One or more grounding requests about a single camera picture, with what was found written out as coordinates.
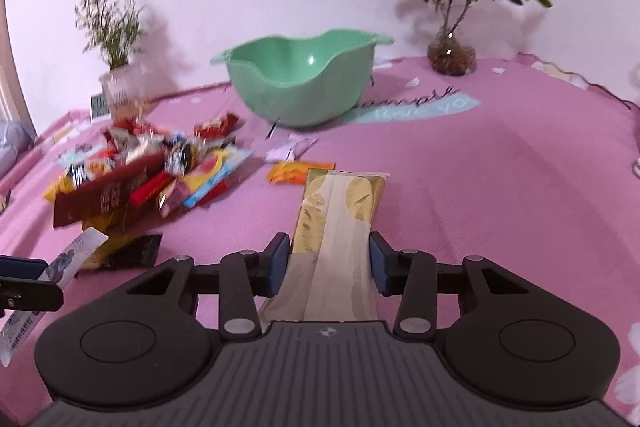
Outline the blue edged snack packet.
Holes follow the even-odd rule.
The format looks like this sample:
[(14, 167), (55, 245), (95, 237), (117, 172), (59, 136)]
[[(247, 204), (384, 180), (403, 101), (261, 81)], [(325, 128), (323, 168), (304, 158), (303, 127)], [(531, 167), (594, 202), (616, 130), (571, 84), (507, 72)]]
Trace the blue edged snack packet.
[(229, 187), (229, 179), (236, 170), (253, 156), (251, 150), (228, 150), (221, 166), (211, 174), (184, 202), (183, 206), (192, 209), (224, 193)]

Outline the green plastic bowl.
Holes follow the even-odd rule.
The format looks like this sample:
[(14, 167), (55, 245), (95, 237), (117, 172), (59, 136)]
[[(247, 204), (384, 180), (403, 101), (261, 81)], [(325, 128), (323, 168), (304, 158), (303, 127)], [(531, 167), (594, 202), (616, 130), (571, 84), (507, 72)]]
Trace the green plastic bowl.
[(354, 107), (370, 84), (377, 46), (394, 38), (330, 29), (310, 38), (268, 36), (214, 55), (255, 115), (282, 127), (324, 124)]

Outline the thin plant in clear jar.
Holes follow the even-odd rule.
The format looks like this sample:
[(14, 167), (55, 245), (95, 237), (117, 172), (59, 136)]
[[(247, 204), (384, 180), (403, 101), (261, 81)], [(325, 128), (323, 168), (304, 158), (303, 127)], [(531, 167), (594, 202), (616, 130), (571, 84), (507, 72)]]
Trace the thin plant in clear jar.
[(114, 121), (143, 114), (143, 69), (134, 59), (142, 52), (142, 7), (136, 0), (80, 0), (75, 27), (84, 33), (85, 53), (96, 51), (107, 66), (100, 76), (106, 105)]

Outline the red snack packet at back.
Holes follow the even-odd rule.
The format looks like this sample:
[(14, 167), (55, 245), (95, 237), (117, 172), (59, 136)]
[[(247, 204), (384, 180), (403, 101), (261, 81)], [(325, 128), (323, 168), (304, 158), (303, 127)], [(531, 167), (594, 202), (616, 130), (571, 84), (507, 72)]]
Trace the red snack packet at back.
[(240, 117), (235, 113), (227, 112), (208, 121), (194, 126), (193, 132), (202, 140), (219, 140), (228, 136), (239, 124)]

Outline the small digital clock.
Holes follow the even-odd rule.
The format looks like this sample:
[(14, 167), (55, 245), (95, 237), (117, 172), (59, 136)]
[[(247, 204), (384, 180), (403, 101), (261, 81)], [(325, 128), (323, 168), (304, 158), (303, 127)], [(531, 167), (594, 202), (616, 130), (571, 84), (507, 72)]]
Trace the small digital clock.
[(106, 96), (104, 93), (93, 95), (90, 98), (90, 117), (92, 120), (110, 115)]

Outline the pink printed tablecloth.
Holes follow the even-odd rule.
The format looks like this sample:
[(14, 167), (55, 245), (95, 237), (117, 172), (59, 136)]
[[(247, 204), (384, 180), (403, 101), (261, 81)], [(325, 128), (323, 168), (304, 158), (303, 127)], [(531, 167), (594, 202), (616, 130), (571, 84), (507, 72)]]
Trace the pink printed tablecloth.
[[(314, 132), (305, 156), (337, 169), (388, 173), (373, 228), (395, 248), (429, 251), (440, 262), (485, 256), (589, 311), (613, 329), (622, 347), (620, 370), (606, 399), (639, 424), (639, 109), (602, 93), (580, 90), (519, 62), (483, 60), (468, 77), (434, 75), (425, 58), (378, 69), (371, 96), (386, 102), (432, 103), (435, 118), (338, 124)], [(187, 132), (226, 113), (243, 115), (250, 138), (271, 127), (253, 119), (231, 87), (163, 101), (150, 116), (158, 127)], [(58, 177), (56, 160), (76, 143), (103, 138), (87, 129), (29, 169), (1, 216), (1, 254), (54, 259), (80, 232), (52, 228), (42, 193)], [(274, 233), (292, 233), (303, 187), (267, 182), (268, 166), (204, 207), (142, 227), (163, 234), (157, 260), (189, 255), (214, 263), (232, 251), (262, 249)], [(139, 272), (92, 273), (65, 291), (65, 307), (48, 314), (1, 366), (1, 410), (26, 423), (49, 402), (32, 352), (51, 320)]]

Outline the orange small snack packet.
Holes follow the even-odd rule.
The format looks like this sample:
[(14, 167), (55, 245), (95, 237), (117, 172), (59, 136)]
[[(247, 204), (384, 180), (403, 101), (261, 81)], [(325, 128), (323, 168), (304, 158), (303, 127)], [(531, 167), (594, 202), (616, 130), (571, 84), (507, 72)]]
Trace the orange small snack packet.
[(271, 184), (306, 183), (307, 174), (312, 169), (333, 170), (334, 164), (317, 161), (281, 161), (274, 165), (267, 174), (267, 181)]

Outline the white long snack packet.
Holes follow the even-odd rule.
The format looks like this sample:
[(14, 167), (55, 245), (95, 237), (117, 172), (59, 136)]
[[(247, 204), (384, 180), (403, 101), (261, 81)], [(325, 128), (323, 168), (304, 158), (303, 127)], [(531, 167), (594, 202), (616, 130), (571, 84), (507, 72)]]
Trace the white long snack packet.
[(108, 236), (88, 228), (53, 261), (1, 256), (1, 365), (8, 367), (15, 351), (48, 312), (64, 303), (64, 288)]

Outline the dark red snack bag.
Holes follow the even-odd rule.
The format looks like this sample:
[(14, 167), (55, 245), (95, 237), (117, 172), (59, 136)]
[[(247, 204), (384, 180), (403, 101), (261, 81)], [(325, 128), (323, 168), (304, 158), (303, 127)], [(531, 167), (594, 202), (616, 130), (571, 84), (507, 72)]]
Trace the dark red snack bag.
[(127, 205), (130, 194), (164, 169), (165, 155), (156, 153), (119, 166), (86, 182), (68, 194), (55, 196), (52, 227), (63, 228), (78, 221), (108, 215)]

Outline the black gold snack packet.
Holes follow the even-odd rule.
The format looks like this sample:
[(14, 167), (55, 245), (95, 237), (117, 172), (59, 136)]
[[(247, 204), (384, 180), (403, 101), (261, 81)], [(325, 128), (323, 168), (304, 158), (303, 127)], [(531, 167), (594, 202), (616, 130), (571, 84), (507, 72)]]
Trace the black gold snack packet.
[(92, 254), (81, 272), (117, 271), (153, 268), (160, 252), (162, 234), (113, 237)]

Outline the beige gold leaf snack pack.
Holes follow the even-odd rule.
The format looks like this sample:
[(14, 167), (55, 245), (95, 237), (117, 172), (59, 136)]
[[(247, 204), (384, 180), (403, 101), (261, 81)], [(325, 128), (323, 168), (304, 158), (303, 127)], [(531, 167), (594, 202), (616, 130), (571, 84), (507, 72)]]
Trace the beige gold leaf snack pack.
[(259, 310), (264, 329), (378, 317), (369, 234), (387, 180), (382, 172), (309, 171), (282, 285)]

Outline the small lilac sachet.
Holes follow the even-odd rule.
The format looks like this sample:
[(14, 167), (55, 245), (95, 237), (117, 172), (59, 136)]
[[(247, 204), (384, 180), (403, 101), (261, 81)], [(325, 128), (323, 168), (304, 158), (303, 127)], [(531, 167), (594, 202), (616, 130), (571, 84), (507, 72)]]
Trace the small lilac sachet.
[(306, 153), (317, 140), (314, 138), (304, 138), (303, 136), (290, 135), (288, 139), (273, 146), (265, 153), (264, 161), (268, 164), (278, 162), (296, 161), (297, 158)]

